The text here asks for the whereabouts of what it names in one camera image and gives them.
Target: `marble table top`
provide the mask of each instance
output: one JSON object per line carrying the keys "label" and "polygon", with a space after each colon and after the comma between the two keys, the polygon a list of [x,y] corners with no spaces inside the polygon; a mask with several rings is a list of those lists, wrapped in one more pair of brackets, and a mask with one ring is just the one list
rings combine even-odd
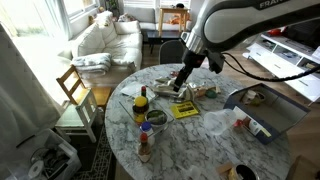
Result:
{"label": "marble table top", "polygon": [[[166,77],[171,71],[179,71],[182,64],[152,66],[140,70],[121,82],[111,95],[106,108],[105,127],[109,144],[119,163],[134,179],[182,179],[180,167],[195,165],[201,170],[200,179],[225,179],[215,168],[227,163],[242,163],[251,167],[260,179],[283,180],[290,168],[287,137],[284,135],[268,145],[261,144],[248,131],[229,128],[220,136],[211,135],[203,125],[203,116],[209,111],[223,109],[230,93],[244,86],[226,76],[217,75],[204,68],[194,69],[187,82],[208,86],[218,85],[221,94],[216,99],[200,97],[195,104],[200,115],[173,119],[167,130],[155,136],[151,159],[142,163],[137,156],[139,128],[119,101],[120,90],[138,81],[152,86],[155,78]],[[156,103],[169,115],[172,105],[166,97],[158,97]]]}

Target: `table leg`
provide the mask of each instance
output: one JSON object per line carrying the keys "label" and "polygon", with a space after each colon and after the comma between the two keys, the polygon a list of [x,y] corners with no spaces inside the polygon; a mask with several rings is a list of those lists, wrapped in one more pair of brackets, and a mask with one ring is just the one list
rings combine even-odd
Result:
{"label": "table leg", "polygon": [[179,32],[181,32],[181,21],[182,21],[182,13],[180,13],[180,21],[179,21]]}
{"label": "table leg", "polygon": [[154,44],[151,44],[150,54],[152,54]]}
{"label": "table leg", "polygon": [[162,32],[162,23],[163,23],[163,10],[160,9],[159,27],[158,27],[159,33]]}
{"label": "table leg", "polygon": [[183,14],[183,19],[184,19],[183,31],[185,32],[187,30],[187,12]]}

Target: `floor rug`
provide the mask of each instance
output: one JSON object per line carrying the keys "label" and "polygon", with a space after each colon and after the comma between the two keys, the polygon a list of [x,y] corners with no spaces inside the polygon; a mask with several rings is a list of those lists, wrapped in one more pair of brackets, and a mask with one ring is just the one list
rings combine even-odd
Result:
{"label": "floor rug", "polygon": [[92,128],[97,138],[92,143],[88,136],[70,136],[71,145],[78,151],[81,169],[73,180],[113,180],[116,171],[116,158],[110,148],[105,126]]}

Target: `bottle label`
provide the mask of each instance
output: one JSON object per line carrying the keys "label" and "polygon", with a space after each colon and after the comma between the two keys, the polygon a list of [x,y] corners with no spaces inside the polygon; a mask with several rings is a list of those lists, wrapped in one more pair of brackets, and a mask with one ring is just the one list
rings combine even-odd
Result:
{"label": "bottle label", "polygon": [[134,120],[137,123],[142,123],[144,121],[144,114],[140,114],[140,113],[134,113]]}
{"label": "bottle label", "polygon": [[146,154],[146,155],[139,155],[139,158],[142,162],[148,162],[150,159],[151,155],[150,154]]}

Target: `red cap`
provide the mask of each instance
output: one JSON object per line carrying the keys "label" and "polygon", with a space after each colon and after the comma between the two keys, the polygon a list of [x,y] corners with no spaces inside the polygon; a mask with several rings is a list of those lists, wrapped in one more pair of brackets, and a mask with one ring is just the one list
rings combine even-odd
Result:
{"label": "red cap", "polygon": [[147,142],[147,141],[148,141],[148,135],[147,135],[147,133],[141,133],[141,134],[140,134],[140,141],[141,141],[141,142]]}

